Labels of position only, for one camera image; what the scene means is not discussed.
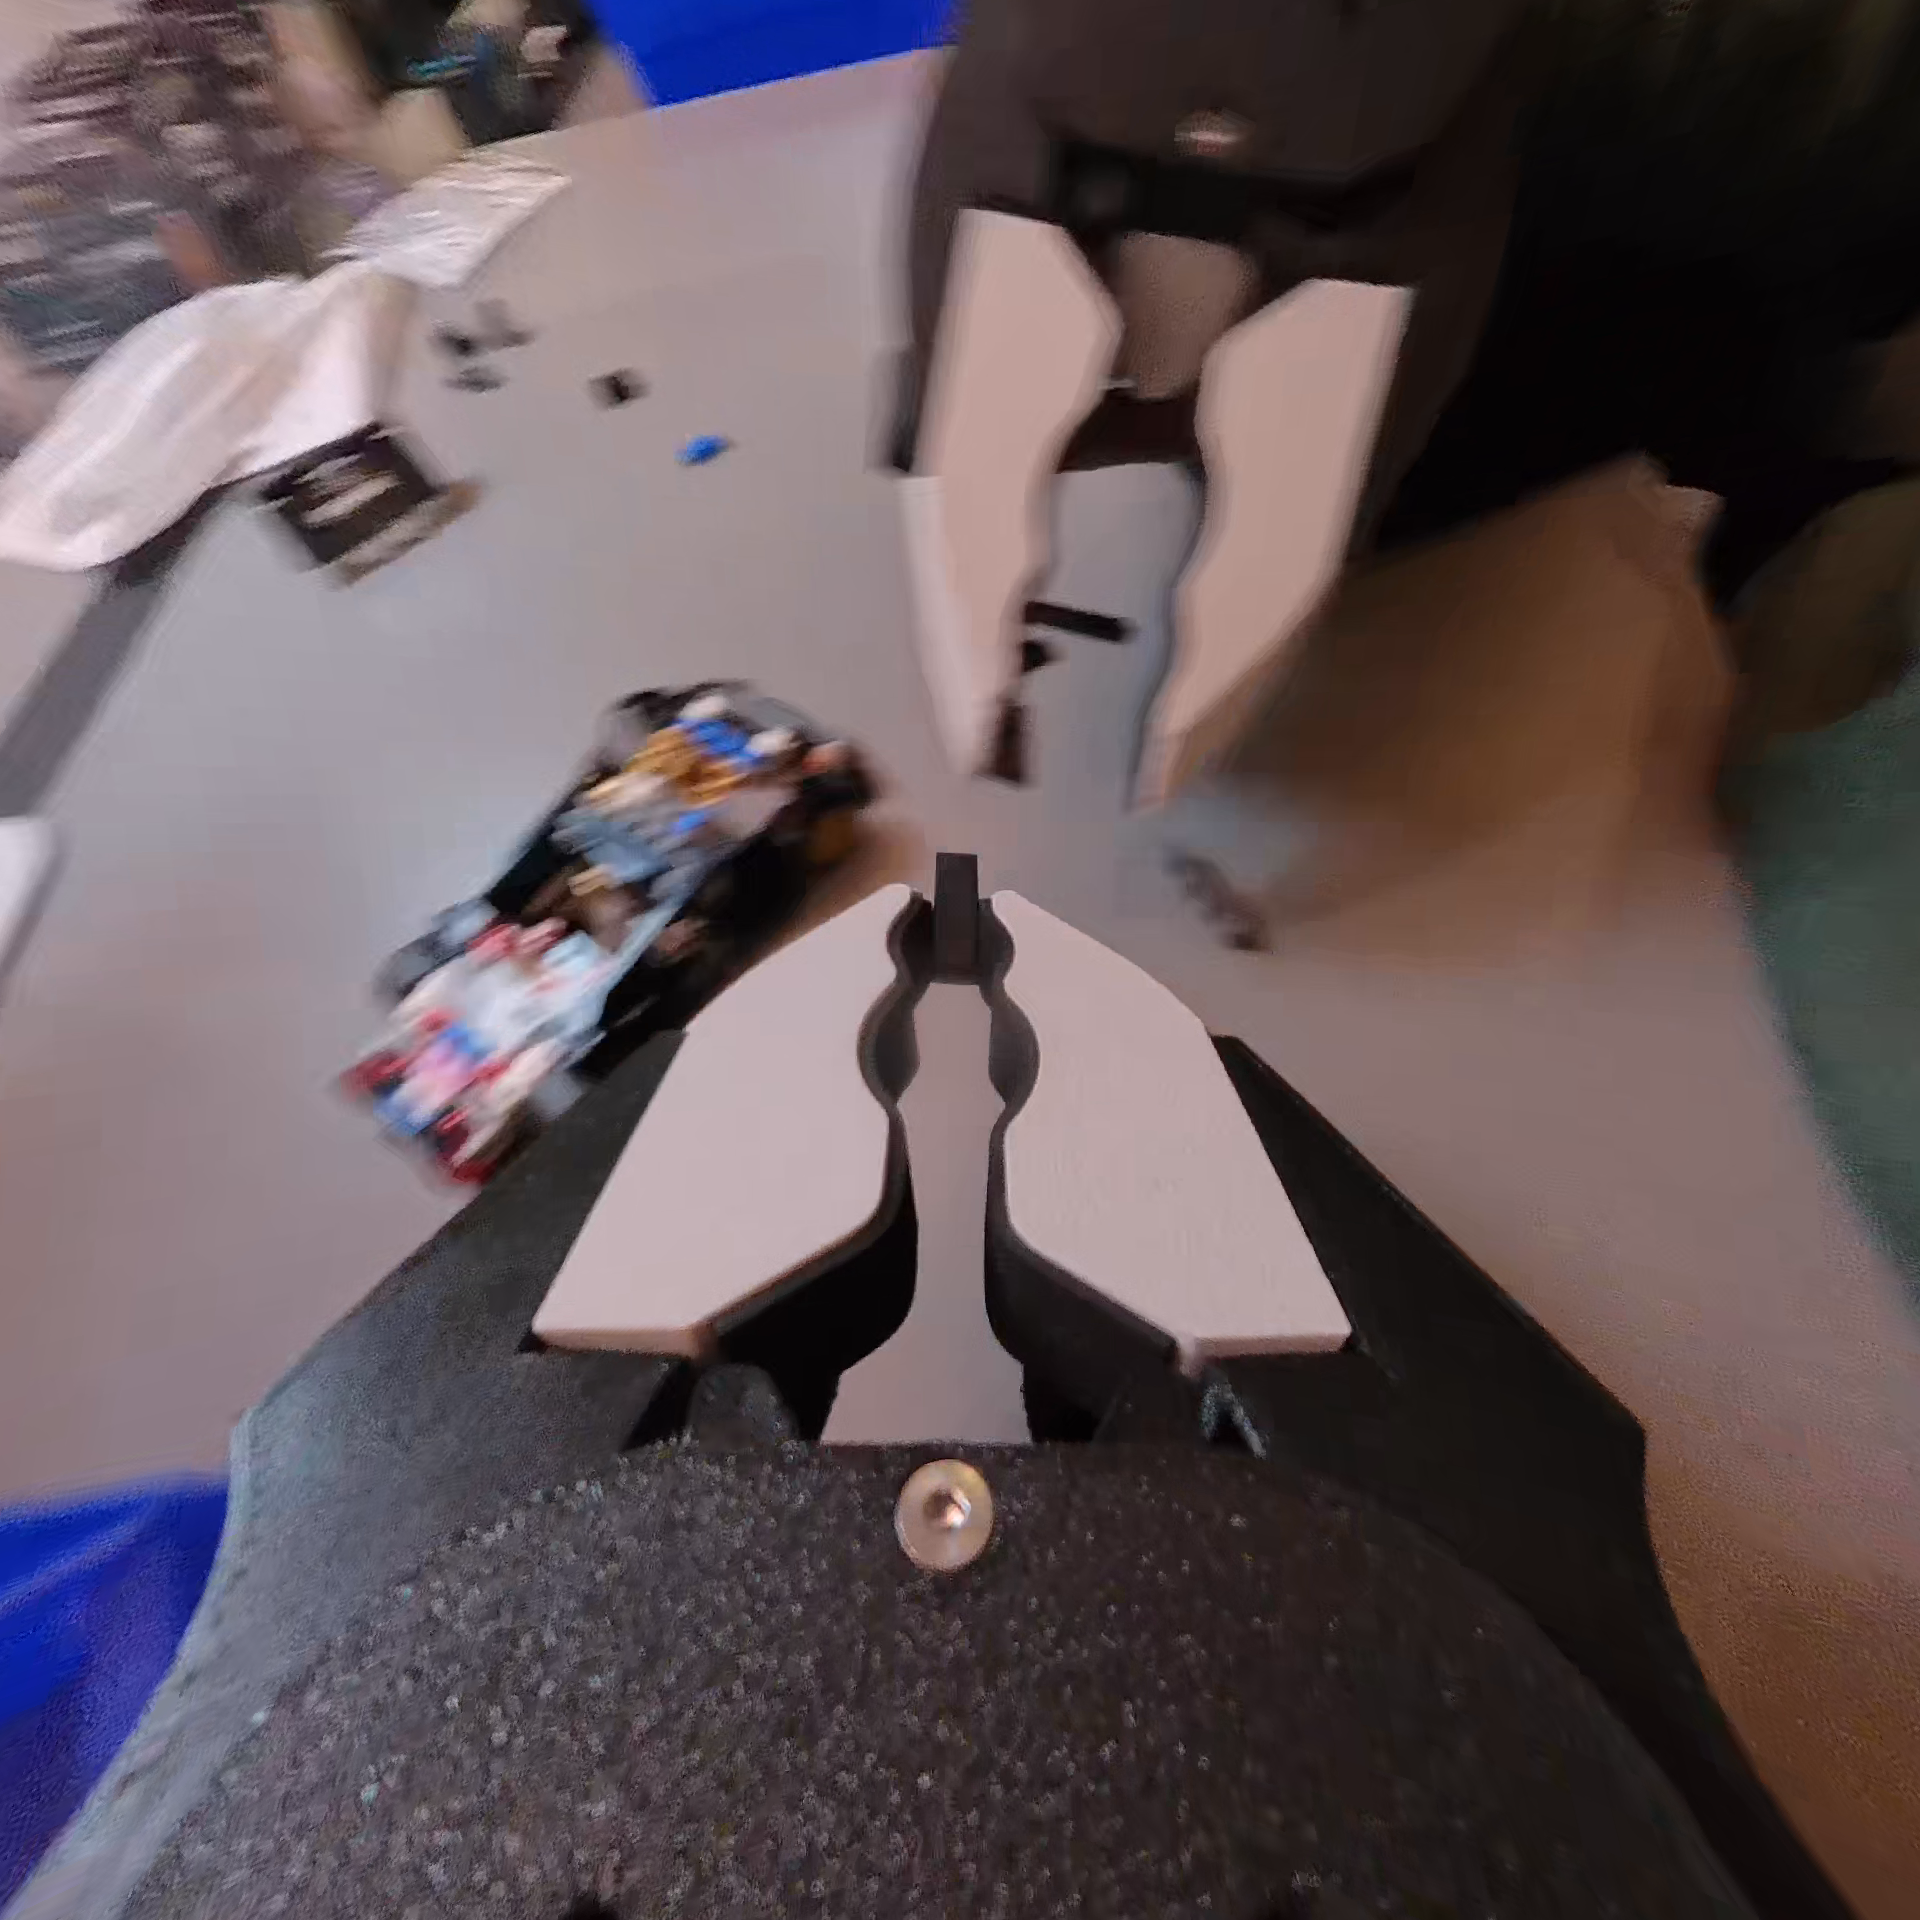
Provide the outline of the person's green sweater torso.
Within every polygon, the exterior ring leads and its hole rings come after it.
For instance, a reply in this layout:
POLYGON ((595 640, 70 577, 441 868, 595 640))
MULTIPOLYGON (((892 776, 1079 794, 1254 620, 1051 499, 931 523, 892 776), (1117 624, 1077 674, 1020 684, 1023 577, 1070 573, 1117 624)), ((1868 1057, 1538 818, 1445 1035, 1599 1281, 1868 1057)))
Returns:
POLYGON ((1745 589, 1717 804, 1809 1113, 1917 1292, 1917 483, 1819 515, 1745 589))

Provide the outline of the black lego car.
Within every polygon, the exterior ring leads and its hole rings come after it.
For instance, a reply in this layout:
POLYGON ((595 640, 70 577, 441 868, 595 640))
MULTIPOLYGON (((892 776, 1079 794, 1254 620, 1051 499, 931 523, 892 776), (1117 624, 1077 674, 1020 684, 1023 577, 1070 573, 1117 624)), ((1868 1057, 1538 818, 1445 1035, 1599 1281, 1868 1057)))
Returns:
POLYGON ((505 870, 390 955, 343 1094, 484 1185, 770 950, 878 794, 852 738, 754 684, 635 690, 505 870))

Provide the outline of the black printed lego panel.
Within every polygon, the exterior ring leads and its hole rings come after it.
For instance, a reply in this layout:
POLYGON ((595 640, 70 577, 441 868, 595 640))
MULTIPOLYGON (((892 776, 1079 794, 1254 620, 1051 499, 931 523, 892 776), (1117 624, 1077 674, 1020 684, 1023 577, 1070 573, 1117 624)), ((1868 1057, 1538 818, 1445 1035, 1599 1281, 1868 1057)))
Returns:
POLYGON ((301 569, 364 581, 474 502, 397 427, 372 420, 254 483, 254 496, 301 569))

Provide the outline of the lego set box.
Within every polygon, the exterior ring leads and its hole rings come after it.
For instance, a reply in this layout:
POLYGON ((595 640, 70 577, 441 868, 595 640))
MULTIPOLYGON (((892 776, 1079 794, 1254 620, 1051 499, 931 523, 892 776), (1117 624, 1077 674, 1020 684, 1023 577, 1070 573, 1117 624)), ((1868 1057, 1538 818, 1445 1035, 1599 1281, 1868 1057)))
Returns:
POLYGON ((301 276, 393 193, 327 4, 5 4, 5 370, 68 382, 132 328, 301 276))

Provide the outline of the white printed paper sheet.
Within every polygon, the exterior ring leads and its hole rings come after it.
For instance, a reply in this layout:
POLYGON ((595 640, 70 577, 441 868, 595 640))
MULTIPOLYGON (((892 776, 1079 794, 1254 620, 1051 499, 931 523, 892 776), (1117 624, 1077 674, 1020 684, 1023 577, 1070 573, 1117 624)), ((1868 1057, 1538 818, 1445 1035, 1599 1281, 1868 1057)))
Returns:
POLYGON ((566 188, 562 169, 475 152, 374 206, 334 257, 426 292, 458 290, 566 188))

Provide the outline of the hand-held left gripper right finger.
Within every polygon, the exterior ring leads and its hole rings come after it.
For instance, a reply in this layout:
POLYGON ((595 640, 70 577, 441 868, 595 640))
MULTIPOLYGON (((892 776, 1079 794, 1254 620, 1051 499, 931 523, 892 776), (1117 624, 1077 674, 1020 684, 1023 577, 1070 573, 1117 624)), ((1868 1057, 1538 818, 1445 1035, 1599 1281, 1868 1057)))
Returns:
POLYGON ((987 1307, 1041 1428, 1143 1376, 1319 1361, 1353 1321, 1202 1018, 1015 892, 991 970, 987 1307))

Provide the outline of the blue plastic bin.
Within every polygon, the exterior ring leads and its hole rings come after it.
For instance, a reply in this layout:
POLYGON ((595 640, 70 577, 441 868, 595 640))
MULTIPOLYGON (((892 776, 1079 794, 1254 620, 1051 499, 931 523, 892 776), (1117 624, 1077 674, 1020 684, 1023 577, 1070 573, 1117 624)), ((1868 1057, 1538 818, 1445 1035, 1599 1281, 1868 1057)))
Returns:
POLYGON ((654 106, 685 106, 945 43, 955 2, 589 2, 654 106))
POLYGON ((221 1476, 122 1481, 3 1514, 5 1824, 59 1822, 134 1730, 223 1536, 221 1476))

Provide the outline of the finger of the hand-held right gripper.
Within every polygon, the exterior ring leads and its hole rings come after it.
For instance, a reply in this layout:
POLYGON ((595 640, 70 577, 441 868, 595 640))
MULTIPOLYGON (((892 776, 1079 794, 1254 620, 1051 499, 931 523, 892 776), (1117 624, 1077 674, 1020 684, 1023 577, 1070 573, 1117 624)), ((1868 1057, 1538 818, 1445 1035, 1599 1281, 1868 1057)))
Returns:
POLYGON ((1117 308, 1068 232, 989 208, 957 218, 901 502, 922 674, 962 777, 989 773, 1017 705, 1051 480, 1117 344, 1117 308))
POLYGON ((1193 432, 1204 508, 1143 716, 1137 804, 1156 810, 1253 722, 1346 560, 1415 296, 1308 280, 1206 354, 1193 432))

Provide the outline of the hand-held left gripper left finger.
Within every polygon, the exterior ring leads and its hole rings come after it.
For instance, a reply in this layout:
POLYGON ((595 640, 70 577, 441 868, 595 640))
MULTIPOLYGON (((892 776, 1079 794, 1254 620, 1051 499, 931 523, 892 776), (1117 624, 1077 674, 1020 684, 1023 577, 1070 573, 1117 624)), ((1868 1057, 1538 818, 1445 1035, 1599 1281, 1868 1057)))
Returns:
POLYGON ((901 1331, 918 1210, 901 1092, 918 1068, 922 898, 883 885, 683 1028, 533 1338, 763 1371, 798 1426, 901 1331))

